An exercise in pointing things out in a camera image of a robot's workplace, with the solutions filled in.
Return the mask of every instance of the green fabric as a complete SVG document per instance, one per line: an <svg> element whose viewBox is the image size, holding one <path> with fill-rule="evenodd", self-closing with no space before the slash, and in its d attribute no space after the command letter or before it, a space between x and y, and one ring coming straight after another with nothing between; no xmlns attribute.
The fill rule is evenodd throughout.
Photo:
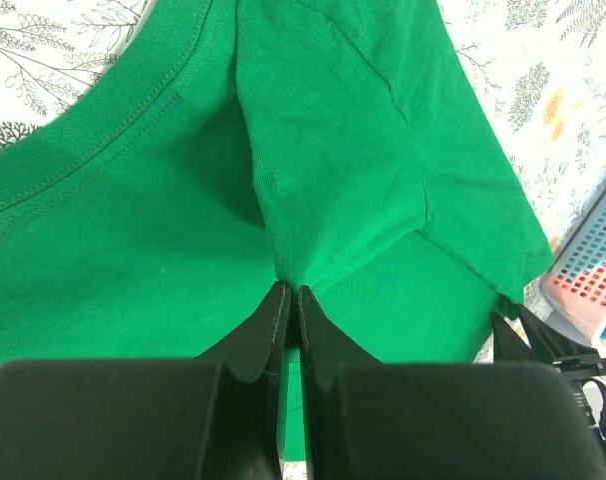
<svg viewBox="0 0 606 480"><path fill-rule="evenodd" d="M162 0L0 151L0 363L195 356L276 278L384 361L468 361L550 263L432 0Z"/></svg>

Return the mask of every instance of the black plastic part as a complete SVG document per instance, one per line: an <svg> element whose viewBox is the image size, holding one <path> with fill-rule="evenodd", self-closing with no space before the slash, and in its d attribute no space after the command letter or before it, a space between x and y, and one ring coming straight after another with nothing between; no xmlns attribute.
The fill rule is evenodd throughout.
<svg viewBox="0 0 606 480"><path fill-rule="evenodd" d="M562 378L537 364L384 365L299 295L308 478L606 479Z"/></svg>
<svg viewBox="0 0 606 480"><path fill-rule="evenodd" d="M0 367L0 480L281 479L290 304L196 359Z"/></svg>
<svg viewBox="0 0 606 480"><path fill-rule="evenodd" d="M536 355L498 313L490 316L494 331L494 360L536 362Z"/></svg>
<svg viewBox="0 0 606 480"><path fill-rule="evenodd" d="M598 361L601 358L598 350L581 345L560 334L543 323L525 306L518 305L519 317L532 350L537 357L547 363L562 360L564 357L582 357L586 361Z"/></svg>

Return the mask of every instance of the neckline stitching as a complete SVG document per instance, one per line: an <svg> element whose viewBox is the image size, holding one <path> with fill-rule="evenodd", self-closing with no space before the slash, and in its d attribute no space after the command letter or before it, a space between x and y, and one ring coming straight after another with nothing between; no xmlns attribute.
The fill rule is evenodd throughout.
<svg viewBox="0 0 606 480"><path fill-rule="evenodd" d="M218 27L219 27L219 23L220 23L220 17L221 15L219 14L219 16L217 16L217 19L215 21L215 26L214 26L214 32L212 34L212 38L208 44L208 46L206 47L205 52L203 53L203 56L201 57L201 59L199 60L199 62L196 64L196 67L194 69L194 71L192 72L192 74L190 75L190 77L186 80L185 82L185 87L189 86L190 83L194 80L194 78L196 77L196 75L200 72L201 70L201 65L203 64L203 62L209 58L209 54L212 48L212 44L216 39L216 36L218 34ZM163 115L172 107L172 105L174 105L174 103L176 103L176 101L179 99L179 94L175 93L174 96L170 99L170 101L167 103L167 105L165 105L163 107L163 109L155 116L154 119L151 119L148 124L143 127L139 133L133 138L131 139L128 144L123 147L123 149L116 154L114 157L112 157L110 160L108 160L107 162L105 162L104 164L102 164L99 168L97 168L94 172L92 172L87 178L85 178L83 180L83 182L80 185L77 185L74 189L66 191L65 193L63 193L62 195L59 195L56 199L51 200L50 202L41 205L39 208L37 208L36 210L30 212L29 214L25 215L25 216L16 216L14 217L7 226L5 227L1 227L2 231L0 232L0 245L1 243L3 243L3 240L5 239L5 237L10 233L10 231L17 225L19 225L22 222L25 222L27 220L29 220L32 217L35 217L36 215L38 215L39 213L45 211L46 209L48 209L49 207L51 207L52 205L57 204L58 202L60 202L61 200L63 200L66 197L69 197L71 195L73 195L74 193L76 193L77 191L79 191L80 189L82 189L85 185L87 185L91 180L93 180L96 176L98 176L99 174L101 174L103 171L105 171L108 167L110 167L112 164L114 164L118 159L120 159L148 130L150 130L150 128L152 128L154 125L156 125L160 120L161 117L163 117Z"/></svg>
<svg viewBox="0 0 606 480"><path fill-rule="evenodd" d="M49 188L51 184L56 184L68 175L74 173L76 170L81 168L84 164L86 164L91 158L99 154L102 150L104 150L114 139L116 139L123 131L127 129L128 126L132 124L137 118L140 118L141 115L146 110L146 107L149 106L150 100L154 97L158 97L158 95L163 91L166 87L169 79L175 76L181 67L185 64L187 59L189 58L189 50L196 47L195 42L198 44L198 40L203 32L203 19L207 15L207 12L210 10L212 5L212 0L209 0L207 3L203 5L201 11L199 12L199 16L197 17L197 28L194 29L194 33L190 36L185 48L181 52L179 56L179 60L174 64L174 66L165 74L158 87L153 90L145 99L141 100L139 104L135 107L134 112L130 114L126 119L124 119L116 128L114 128L110 133L103 136L98 142L96 142L94 148L86 151L83 155L81 155L75 162L68 165L63 170L60 170L52 177L47 180L39 183L38 185L34 185L26 190L23 190L21 193L17 193L11 198L7 200L3 200L0 202L0 211L6 208L11 207L15 203L19 201L27 200L35 195L38 195L43 190Z"/></svg>

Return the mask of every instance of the black cable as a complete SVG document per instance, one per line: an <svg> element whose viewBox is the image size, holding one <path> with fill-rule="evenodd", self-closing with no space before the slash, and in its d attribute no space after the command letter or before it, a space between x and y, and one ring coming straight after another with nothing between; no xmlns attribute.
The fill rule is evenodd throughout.
<svg viewBox="0 0 606 480"><path fill-rule="evenodd" d="M596 380L595 378L588 378L585 380L581 380L581 387L584 387L588 383L594 383L601 392L601 398L603 399L603 405L601 406L601 415L599 416L599 427L603 432L606 430L606 386L603 382Z"/></svg>

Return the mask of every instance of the plastic basket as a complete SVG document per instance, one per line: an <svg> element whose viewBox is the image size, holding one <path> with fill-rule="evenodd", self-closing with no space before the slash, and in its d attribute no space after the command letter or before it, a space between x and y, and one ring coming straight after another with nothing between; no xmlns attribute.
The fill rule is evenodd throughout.
<svg viewBox="0 0 606 480"><path fill-rule="evenodd" d="M554 307L606 355L606 192L542 287Z"/></svg>

